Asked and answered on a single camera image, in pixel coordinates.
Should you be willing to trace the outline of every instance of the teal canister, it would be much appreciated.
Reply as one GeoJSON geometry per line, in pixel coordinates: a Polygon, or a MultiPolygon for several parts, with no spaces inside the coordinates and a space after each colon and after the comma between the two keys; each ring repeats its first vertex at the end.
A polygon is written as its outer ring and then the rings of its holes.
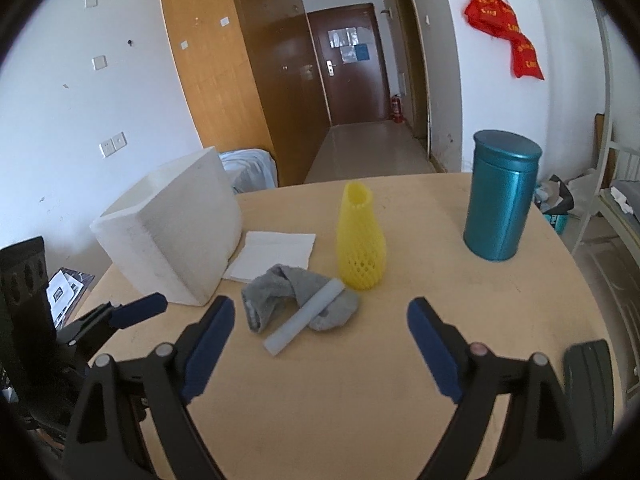
{"type": "Polygon", "coordinates": [[[502,262],[518,250],[542,149],[527,137],[499,130],[483,130],[474,140],[465,243],[481,258],[502,262]]]}

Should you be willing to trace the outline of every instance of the blue gripper pad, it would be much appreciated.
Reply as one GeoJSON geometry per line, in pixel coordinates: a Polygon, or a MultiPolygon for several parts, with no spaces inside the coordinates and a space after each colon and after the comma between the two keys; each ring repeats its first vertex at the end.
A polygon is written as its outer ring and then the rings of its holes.
{"type": "MultiPolygon", "coordinates": [[[[229,298],[219,297],[209,307],[199,326],[193,325],[194,328],[200,328],[204,324],[205,329],[194,342],[193,351],[184,361],[184,385],[180,396],[185,404],[189,404],[204,392],[235,322],[234,302],[229,298]]],[[[187,335],[190,328],[187,327],[183,335],[187,335]]]]}
{"type": "Polygon", "coordinates": [[[424,298],[409,304],[406,320],[440,393],[459,404],[464,394],[460,377],[466,371],[465,339],[455,327],[444,324],[424,298]]]}
{"type": "Polygon", "coordinates": [[[158,314],[162,314],[167,308],[166,298],[156,292],[140,300],[113,309],[109,318],[109,326],[112,328],[128,328],[147,320],[158,314]]]}

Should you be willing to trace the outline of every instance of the metal bolt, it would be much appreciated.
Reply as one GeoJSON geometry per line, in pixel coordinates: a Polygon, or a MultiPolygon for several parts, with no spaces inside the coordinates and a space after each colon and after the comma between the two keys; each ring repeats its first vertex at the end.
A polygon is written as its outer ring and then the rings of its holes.
{"type": "Polygon", "coordinates": [[[489,349],[484,343],[471,343],[469,348],[471,348],[471,353],[478,357],[484,357],[489,353],[489,349]]]}
{"type": "Polygon", "coordinates": [[[536,352],[533,354],[533,362],[538,366],[546,366],[549,364],[549,358],[543,353],[536,352]]]}
{"type": "Polygon", "coordinates": [[[167,357],[174,351],[174,346],[171,343],[162,343],[156,347],[156,355],[158,357],[167,357]]]}
{"type": "Polygon", "coordinates": [[[98,368],[103,368],[109,364],[109,361],[111,361],[111,356],[109,354],[100,354],[95,358],[95,365],[98,368]]]}

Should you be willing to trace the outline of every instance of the stack of papers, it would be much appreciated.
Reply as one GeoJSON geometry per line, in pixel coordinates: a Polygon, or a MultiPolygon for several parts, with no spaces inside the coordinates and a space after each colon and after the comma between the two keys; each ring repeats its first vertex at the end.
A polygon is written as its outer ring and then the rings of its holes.
{"type": "Polygon", "coordinates": [[[251,283],[277,264],[308,269],[315,241],[316,235],[249,231],[223,278],[251,283]]]}
{"type": "Polygon", "coordinates": [[[51,306],[53,324],[59,328],[65,321],[65,314],[82,292],[84,285],[70,274],[59,270],[49,282],[47,297],[51,306]]]}

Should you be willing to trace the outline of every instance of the yellow mesh vase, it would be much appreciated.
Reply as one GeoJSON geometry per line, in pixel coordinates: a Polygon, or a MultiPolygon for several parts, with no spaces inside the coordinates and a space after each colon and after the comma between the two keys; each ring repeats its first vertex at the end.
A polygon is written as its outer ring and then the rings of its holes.
{"type": "Polygon", "coordinates": [[[373,193],[361,182],[349,182],[344,187],[337,252],[340,278],[346,285],[367,290],[382,279],[385,235],[373,215],[373,193]]]}

